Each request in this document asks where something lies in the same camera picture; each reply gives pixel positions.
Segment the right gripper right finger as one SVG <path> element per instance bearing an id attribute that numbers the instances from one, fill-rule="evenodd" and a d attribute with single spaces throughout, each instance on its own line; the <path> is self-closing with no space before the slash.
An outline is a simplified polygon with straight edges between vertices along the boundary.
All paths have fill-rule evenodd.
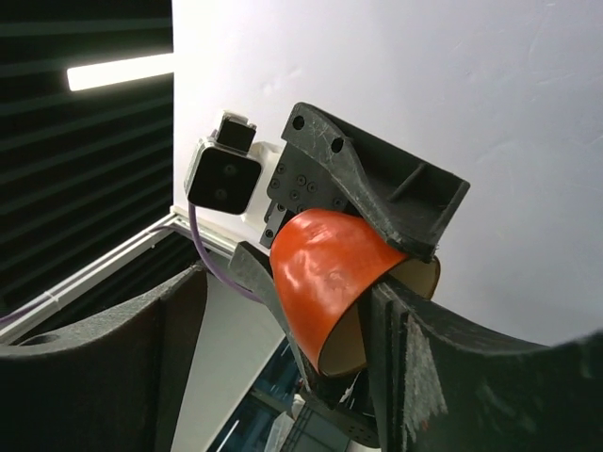
<path id="1" fill-rule="evenodd" d="M 598 451 L 602 334 L 547 347 L 386 277 L 360 299 L 384 451 Z"/>

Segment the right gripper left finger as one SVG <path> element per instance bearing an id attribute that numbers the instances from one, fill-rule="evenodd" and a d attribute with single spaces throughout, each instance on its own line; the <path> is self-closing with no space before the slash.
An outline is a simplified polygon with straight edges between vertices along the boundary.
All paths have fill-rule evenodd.
<path id="1" fill-rule="evenodd" d="M 204 318 L 192 266 L 66 327 L 1 347 L 4 451 L 168 451 Z"/>

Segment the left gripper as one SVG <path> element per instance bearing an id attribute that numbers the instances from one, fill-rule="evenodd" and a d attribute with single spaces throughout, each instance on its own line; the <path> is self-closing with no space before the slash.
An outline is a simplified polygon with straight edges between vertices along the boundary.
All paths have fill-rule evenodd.
<path id="1" fill-rule="evenodd" d="M 428 263 L 470 188 L 461 177 L 308 103 L 293 106 L 282 139 L 286 145 L 267 188 L 270 204 L 260 238 L 265 248 L 293 217 L 320 208 L 359 213 L 388 245 Z M 321 376 L 301 352 L 268 256 L 249 242 L 239 242 L 229 269 L 283 330 L 305 391 L 334 410 L 355 375 Z"/>

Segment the orange ceramic mug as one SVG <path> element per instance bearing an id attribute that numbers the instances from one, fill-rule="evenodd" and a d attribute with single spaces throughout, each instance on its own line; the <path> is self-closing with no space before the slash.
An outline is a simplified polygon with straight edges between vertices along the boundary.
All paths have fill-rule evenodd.
<path id="1" fill-rule="evenodd" d="M 306 210 L 276 235 L 269 262 L 293 338 L 321 376 L 367 364 L 358 301 L 383 276 L 431 299 L 441 265 L 387 245 L 362 218 Z"/>

